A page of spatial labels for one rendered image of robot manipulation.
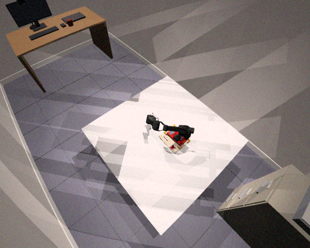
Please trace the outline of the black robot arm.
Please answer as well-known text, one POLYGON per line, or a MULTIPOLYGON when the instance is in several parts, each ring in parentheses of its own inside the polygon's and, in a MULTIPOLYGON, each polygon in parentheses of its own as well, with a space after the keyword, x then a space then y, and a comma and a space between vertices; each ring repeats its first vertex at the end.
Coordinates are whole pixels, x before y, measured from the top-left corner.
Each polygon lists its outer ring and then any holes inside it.
POLYGON ((153 115, 147 115, 146 123, 151 124, 152 129, 155 131, 179 132, 179 133, 183 134, 182 137, 184 137, 185 140, 188 140, 191 137, 191 135, 194 133, 194 128, 192 128, 190 126, 187 126, 187 125, 179 125, 178 127, 168 126, 168 125, 165 125, 161 121, 157 121, 153 115), (163 125, 163 130, 159 130, 160 123, 163 125))

